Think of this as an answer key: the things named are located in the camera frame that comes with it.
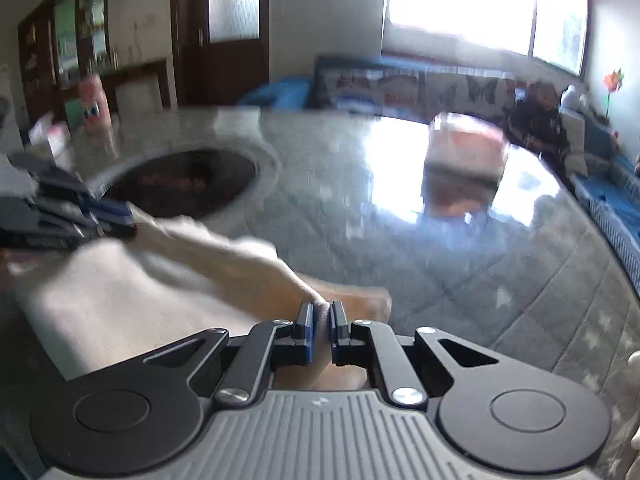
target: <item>wooden door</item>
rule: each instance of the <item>wooden door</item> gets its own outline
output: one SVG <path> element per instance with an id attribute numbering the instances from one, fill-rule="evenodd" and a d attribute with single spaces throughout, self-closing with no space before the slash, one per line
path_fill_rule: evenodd
<path id="1" fill-rule="evenodd" d="M 179 105 L 232 105 L 269 80 L 269 0 L 172 0 Z"/>

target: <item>person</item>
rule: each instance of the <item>person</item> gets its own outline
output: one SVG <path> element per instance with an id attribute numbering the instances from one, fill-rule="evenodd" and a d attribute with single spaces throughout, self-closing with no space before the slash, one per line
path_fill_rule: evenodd
<path id="1" fill-rule="evenodd" d="M 558 92 L 551 83 L 537 81 L 509 114 L 504 132 L 512 144 L 538 154 L 569 190 L 573 186 L 564 170 L 569 141 L 558 112 Z"/>

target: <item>white cloth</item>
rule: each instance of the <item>white cloth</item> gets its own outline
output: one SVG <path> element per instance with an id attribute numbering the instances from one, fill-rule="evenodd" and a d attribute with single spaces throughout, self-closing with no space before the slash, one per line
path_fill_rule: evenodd
<path id="1" fill-rule="evenodd" d="M 190 218 L 155 220 L 135 209 L 134 217 L 135 240 L 93 242 L 16 276 L 26 317 L 65 378 L 206 328 L 224 327 L 235 336 L 262 320 L 294 319 L 308 300 L 317 309 L 314 362 L 279 371 L 276 384 L 362 386 L 363 370 L 356 377 L 335 370 L 320 377 L 330 362 L 328 301 L 342 300 L 349 319 L 386 321 L 391 300 L 385 289 L 301 279 L 268 242 L 229 240 Z"/>

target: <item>wall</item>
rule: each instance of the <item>wall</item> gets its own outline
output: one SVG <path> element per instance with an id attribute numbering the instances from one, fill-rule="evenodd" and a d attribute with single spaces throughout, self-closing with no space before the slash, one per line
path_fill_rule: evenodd
<path id="1" fill-rule="evenodd" d="M 318 54 L 378 56 L 384 0 L 270 0 L 271 79 L 311 75 Z"/>
<path id="2" fill-rule="evenodd" d="M 42 0 L 0 0 L 0 64 L 7 63 L 16 108 L 16 120 L 28 126 L 20 78 L 17 26 Z M 120 63 L 126 64 L 129 45 L 133 44 L 133 24 L 138 22 L 142 60 L 168 58 L 172 104 L 175 99 L 174 67 L 171 44 L 170 0 L 108 0 L 109 37 L 116 46 Z"/>
<path id="3" fill-rule="evenodd" d="M 544 79 L 553 83 L 559 92 L 564 91 L 570 84 L 583 86 L 582 81 L 577 77 L 537 59 L 529 59 L 505 50 L 487 48 L 450 36 L 398 27 L 389 22 L 385 24 L 382 48 L 433 57 L 452 65 L 505 70 L 527 82 Z"/>
<path id="4" fill-rule="evenodd" d="M 0 98 L 8 99 L 10 102 L 9 113 L 4 115 L 2 124 L 0 124 L 0 153 L 20 152 L 22 140 L 15 123 L 15 111 L 12 104 L 14 98 L 9 83 L 8 66 L 5 64 L 0 64 Z"/>
<path id="5" fill-rule="evenodd" d="M 590 38 L 587 82 L 593 104 L 606 109 L 605 74 L 622 67 L 622 89 L 611 98 L 611 125 L 620 133 L 623 153 L 640 153 L 640 0 L 592 0 L 594 27 Z"/>
<path id="6" fill-rule="evenodd" d="M 171 102 L 173 107 L 177 107 L 171 0 L 108 0 L 108 17 L 110 45 L 118 50 L 121 65 L 167 59 Z"/>

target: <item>sofa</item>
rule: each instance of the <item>sofa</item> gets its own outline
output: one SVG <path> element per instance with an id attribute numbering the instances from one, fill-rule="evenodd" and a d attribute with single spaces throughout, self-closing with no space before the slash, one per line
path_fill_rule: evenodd
<path id="1" fill-rule="evenodd" d="M 245 95 L 238 105 L 335 109 L 428 124 L 441 111 L 500 123 L 513 107 L 507 72 L 397 57 L 320 56 L 314 78 L 286 78 Z"/>
<path id="2" fill-rule="evenodd" d="M 633 165 L 618 155 L 606 173 L 571 179 L 578 203 L 616 251 L 640 295 L 640 179 Z"/>

